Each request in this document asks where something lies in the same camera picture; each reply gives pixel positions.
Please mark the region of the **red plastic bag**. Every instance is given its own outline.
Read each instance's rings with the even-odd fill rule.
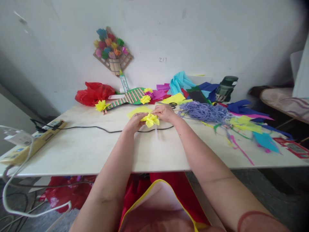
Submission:
[[[65,185],[80,181],[94,182],[96,177],[97,176],[51,177],[51,181],[48,185]],[[90,193],[91,188],[92,184],[88,183],[70,185],[61,188],[48,188],[45,191],[45,197],[52,208],[71,201],[72,209],[81,209]],[[59,213],[64,213],[68,210],[68,208],[68,206],[64,206],[56,211]]]
[[[107,99],[110,95],[115,94],[115,90],[99,82],[85,82],[86,90],[78,90],[75,100],[86,106],[95,106],[98,101]]]

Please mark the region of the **power strip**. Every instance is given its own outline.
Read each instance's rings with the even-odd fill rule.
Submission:
[[[49,126],[54,126],[57,128],[63,128],[67,123],[64,120],[54,120],[48,123]],[[32,148],[32,154],[30,157],[32,157],[41,147],[43,147],[51,138],[55,136],[60,130],[56,128],[51,128],[48,126],[44,126],[44,129],[47,131],[44,133],[35,132],[32,134],[36,139],[33,143]],[[30,146],[15,146],[14,150],[7,154],[2,160],[0,160],[0,163],[5,165],[21,165],[27,158],[29,153]]]

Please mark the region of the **hand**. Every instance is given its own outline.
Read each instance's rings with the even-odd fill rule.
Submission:
[[[136,113],[134,114],[131,119],[126,124],[125,128],[123,129],[124,132],[137,132],[141,126],[145,125],[146,122],[141,122],[141,119],[147,116],[148,113]]]
[[[173,124],[173,122],[179,118],[177,114],[173,111],[169,105],[157,105],[154,111],[151,112],[154,115],[157,115],[160,119],[165,122]]]

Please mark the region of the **person's right hand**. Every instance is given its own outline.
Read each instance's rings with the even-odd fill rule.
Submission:
[[[151,112],[154,115],[157,115],[160,119],[165,122],[173,124],[175,119],[179,118],[177,114],[173,111],[169,105],[157,105],[154,111]]]

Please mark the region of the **scissors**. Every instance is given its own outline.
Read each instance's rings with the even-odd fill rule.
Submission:
[[[170,103],[168,103],[168,104],[166,104],[166,103],[162,103],[162,102],[158,102],[158,104],[169,105],[169,106],[171,106],[171,107],[172,107],[172,109],[175,109],[175,108],[176,108],[176,106],[177,106],[177,103],[175,103],[175,102],[170,102]]]

